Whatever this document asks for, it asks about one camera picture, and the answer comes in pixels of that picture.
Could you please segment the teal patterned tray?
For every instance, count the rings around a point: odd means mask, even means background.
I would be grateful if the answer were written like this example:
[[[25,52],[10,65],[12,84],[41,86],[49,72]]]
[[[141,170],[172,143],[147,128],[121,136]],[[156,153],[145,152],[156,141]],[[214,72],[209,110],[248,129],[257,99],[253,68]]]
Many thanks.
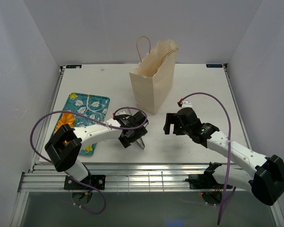
[[[85,127],[93,125],[94,122],[75,115],[75,113],[103,122],[108,111],[109,103],[109,97],[70,93],[62,110],[75,116],[75,127]]]

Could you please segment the brown paper bag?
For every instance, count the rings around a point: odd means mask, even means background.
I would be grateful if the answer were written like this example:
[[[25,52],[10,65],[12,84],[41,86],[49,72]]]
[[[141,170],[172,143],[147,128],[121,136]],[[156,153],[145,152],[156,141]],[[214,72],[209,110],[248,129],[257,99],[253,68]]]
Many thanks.
[[[177,50],[175,41],[159,41],[129,72],[138,108],[157,114],[173,86]]]

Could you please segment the long braided orange bread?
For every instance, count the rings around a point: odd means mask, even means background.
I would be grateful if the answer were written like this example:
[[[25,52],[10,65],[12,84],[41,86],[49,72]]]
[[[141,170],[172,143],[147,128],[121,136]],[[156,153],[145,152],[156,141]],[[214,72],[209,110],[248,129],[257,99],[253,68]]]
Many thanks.
[[[58,120],[54,134],[58,131],[58,129],[62,126],[68,124],[71,128],[75,127],[75,116],[72,113],[63,113],[60,119]]]

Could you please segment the metal serving tongs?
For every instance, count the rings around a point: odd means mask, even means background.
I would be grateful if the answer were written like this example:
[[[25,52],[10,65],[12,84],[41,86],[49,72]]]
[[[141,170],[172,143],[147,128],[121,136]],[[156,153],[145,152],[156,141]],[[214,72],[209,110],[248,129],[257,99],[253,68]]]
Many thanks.
[[[133,116],[133,113],[128,106],[125,108],[125,111],[129,113],[131,116]],[[133,134],[131,135],[131,140],[132,142],[135,142],[141,149],[143,150],[145,149],[145,144],[142,139],[142,134],[139,130],[134,130]]]

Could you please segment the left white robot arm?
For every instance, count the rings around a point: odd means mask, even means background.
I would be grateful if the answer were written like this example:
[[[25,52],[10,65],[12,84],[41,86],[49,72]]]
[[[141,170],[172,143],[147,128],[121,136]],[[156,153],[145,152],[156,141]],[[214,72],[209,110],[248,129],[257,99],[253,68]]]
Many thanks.
[[[147,124],[147,116],[142,111],[134,115],[115,115],[106,122],[85,127],[72,128],[65,124],[53,134],[44,148],[57,172],[65,172],[73,177],[79,188],[86,189],[91,178],[87,168],[78,160],[79,152],[89,145],[110,139],[118,139],[127,148],[146,135]]]

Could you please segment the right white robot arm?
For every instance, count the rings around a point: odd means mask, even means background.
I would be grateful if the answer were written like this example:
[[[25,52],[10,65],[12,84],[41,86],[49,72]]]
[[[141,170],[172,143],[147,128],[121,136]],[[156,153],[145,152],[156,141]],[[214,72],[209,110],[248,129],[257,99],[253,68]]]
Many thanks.
[[[163,130],[166,135],[174,127],[173,134],[187,135],[194,143],[215,151],[239,166],[239,169],[209,163],[202,174],[189,175],[186,179],[191,189],[212,189],[224,184],[228,176],[227,188],[241,188],[251,192],[260,202],[272,206],[284,193],[284,161],[277,155],[270,157],[229,141],[216,126],[202,123],[191,107],[177,113],[167,113]]]

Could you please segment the right blue table label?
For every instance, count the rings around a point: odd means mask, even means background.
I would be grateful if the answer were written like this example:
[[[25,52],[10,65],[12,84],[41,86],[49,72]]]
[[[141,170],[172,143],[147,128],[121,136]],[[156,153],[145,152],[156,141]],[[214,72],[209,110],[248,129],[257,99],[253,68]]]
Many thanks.
[[[206,64],[207,68],[223,68],[222,64]]]

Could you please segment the blue table label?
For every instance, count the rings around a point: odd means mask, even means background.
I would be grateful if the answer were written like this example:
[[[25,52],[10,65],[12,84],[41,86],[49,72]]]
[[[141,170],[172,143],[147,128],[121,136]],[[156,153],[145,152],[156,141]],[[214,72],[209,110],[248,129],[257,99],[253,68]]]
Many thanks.
[[[223,68],[222,64],[206,64],[207,68]]]
[[[65,67],[66,69],[81,69],[82,68],[82,65],[81,64],[71,64],[71,65],[66,65]]]

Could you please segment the left blue table label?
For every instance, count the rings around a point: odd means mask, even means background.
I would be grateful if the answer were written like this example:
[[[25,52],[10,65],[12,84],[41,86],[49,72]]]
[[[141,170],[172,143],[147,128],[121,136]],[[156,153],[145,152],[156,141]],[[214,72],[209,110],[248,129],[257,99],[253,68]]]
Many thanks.
[[[65,67],[66,69],[81,69],[82,68],[82,65],[81,64],[71,64],[71,65],[66,65]]]

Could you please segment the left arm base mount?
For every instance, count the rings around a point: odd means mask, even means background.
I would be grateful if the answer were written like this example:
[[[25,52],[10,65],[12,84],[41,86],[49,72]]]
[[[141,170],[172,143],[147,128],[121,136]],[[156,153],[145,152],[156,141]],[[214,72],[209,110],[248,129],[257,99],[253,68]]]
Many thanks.
[[[106,175],[91,175],[87,176],[85,179],[77,183],[71,176],[67,175],[65,177],[63,189],[65,190],[86,190],[89,187],[83,184],[92,186],[99,190],[105,189]]]

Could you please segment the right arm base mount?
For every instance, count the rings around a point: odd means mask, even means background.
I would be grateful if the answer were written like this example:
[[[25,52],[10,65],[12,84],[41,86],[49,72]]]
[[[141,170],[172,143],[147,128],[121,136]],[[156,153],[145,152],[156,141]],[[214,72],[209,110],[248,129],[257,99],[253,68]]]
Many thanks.
[[[185,179],[185,182],[189,183],[190,189],[215,189],[221,190],[224,186],[224,181],[218,183],[213,174],[216,172],[216,169],[222,166],[221,163],[209,163],[209,166],[204,170],[202,174],[190,174],[188,178]]]

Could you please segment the aluminium frame rail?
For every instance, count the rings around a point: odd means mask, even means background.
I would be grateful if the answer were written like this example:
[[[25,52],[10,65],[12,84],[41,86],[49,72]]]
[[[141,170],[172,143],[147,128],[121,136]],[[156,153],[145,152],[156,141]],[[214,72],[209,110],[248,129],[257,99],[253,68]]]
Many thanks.
[[[188,192],[189,175],[201,174],[205,165],[87,164],[93,175],[105,175],[104,192]],[[37,163],[23,173],[18,192],[63,192],[65,173],[51,164]]]

